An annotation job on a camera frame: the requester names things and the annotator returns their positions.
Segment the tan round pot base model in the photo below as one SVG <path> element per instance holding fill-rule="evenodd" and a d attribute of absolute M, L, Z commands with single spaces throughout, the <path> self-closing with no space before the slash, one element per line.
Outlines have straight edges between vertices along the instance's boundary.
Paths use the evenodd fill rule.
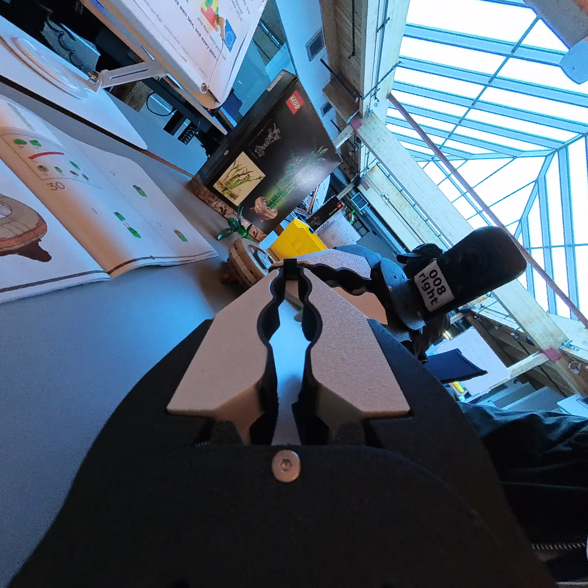
<path fill-rule="evenodd" d="M 228 269 L 221 282 L 237 283 L 247 290 L 263 279 L 277 258 L 269 251 L 246 238 L 236 239 L 229 247 Z"/>

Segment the printed instruction sheet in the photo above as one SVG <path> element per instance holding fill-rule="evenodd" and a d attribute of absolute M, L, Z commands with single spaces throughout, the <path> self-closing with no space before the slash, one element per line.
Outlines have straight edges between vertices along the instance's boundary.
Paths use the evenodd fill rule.
<path fill-rule="evenodd" d="M 224 103 L 266 1 L 110 1 L 129 33 L 204 107 Z"/>

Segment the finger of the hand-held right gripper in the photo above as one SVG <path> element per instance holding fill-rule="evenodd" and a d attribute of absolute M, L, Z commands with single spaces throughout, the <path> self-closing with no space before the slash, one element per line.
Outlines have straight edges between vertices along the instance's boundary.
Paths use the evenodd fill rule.
<path fill-rule="evenodd" d="M 296 260 L 308 279 L 312 273 L 331 288 L 341 287 L 352 295 L 373 293 L 371 266 L 364 256 L 327 249 L 299 255 Z"/>
<path fill-rule="evenodd" d="M 342 298 L 346 299 L 349 304 L 356 307 L 361 311 L 367 318 L 376 320 L 382 325 L 387 325 L 386 310 L 378 300 L 375 294 L 371 292 L 362 292 L 358 295 L 347 292 L 340 286 L 332 288 Z"/>

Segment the person's right forearm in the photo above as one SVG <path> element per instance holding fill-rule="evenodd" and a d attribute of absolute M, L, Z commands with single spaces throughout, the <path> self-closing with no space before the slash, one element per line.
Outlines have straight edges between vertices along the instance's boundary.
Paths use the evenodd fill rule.
<path fill-rule="evenodd" d="M 559 587 L 587 587 L 587 418 L 459 403 Z"/>

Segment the open instruction booklet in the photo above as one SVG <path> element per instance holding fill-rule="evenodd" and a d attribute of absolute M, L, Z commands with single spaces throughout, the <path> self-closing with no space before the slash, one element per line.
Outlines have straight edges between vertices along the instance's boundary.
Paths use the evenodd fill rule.
<path fill-rule="evenodd" d="M 1 97 L 1 302 L 217 251 L 134 161 Z"/>

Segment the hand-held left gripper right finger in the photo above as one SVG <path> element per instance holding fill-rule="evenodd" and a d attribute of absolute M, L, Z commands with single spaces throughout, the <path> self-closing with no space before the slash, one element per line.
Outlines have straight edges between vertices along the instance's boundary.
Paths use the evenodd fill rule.
<path fill-rule="evenodd" d="M 298 268 L 305 352 L 293 413 L 304 445 L 325 445 L 346 422 L 410 416 L 371 321 L 307 268 Z"/>

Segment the grey desk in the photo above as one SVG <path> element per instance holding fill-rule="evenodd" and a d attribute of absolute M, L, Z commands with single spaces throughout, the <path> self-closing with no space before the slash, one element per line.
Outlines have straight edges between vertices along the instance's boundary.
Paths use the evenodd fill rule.
<path fill-rule="evenodd" d="M 187 176 L 131 153 L 217 250 L 1 305 L 1 587 L 61 508 L 108 417 L 147 371 L 240 290 L 221 277 L 234 236 Z"/>

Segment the black toy set box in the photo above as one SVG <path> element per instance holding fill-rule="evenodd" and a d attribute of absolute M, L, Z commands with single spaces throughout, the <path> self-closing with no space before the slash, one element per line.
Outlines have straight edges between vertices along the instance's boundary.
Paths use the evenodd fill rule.
<path fill-rule="evenodd" d="M 299 79 L 283 70 L 192 178 L 195 195 L 261 242 L 342 163 Z"/>

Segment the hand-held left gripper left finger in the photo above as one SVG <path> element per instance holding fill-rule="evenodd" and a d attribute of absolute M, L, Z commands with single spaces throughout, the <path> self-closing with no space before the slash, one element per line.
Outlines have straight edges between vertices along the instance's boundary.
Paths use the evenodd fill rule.
<path fill-rule="evenodd" d="M 268 445 L 275 431 L 277 378 L 270 338 L 280 325 L 283 270 L 273 270 L 221 310 L 167 410 L 231 421 L 246 444 Z"/>

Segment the green sprig with leaves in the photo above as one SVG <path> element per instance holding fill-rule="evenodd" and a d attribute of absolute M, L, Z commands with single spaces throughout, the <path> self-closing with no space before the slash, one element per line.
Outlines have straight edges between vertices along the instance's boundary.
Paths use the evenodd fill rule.
<path fill-rule="evenodd" d="M 236 217 L 228 218 L 228 228 L 220 231 L 217 235 L 217 241 L 227 238 L 233 233 L 238 233 L 242 238 L 253 241 L 251 231 L 254 223 L 250 223 L 248 227 L 243 225 L 243 204 L 240 204 L 236 211 Z"/>

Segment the yellow plastic bin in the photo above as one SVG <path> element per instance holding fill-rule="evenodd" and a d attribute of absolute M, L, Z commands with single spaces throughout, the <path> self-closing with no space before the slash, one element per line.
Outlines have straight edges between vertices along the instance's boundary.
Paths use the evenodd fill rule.
<path fill-rule="evenodd" d="M 269 246 L 273 256 L 281 261 L 305 254 L 325 251 L 328 247 L 305 222 L 294 218 Z"/>

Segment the navy chair back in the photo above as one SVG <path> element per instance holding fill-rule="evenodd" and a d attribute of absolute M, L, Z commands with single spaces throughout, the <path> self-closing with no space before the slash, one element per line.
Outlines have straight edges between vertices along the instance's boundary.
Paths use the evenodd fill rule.
<path fill-rule="evenodd" d="M 464 356 L 459 349 L 429 356 L 423 365 L 444 385 L 464 382 L 488 374 L 486 370 Z"/>

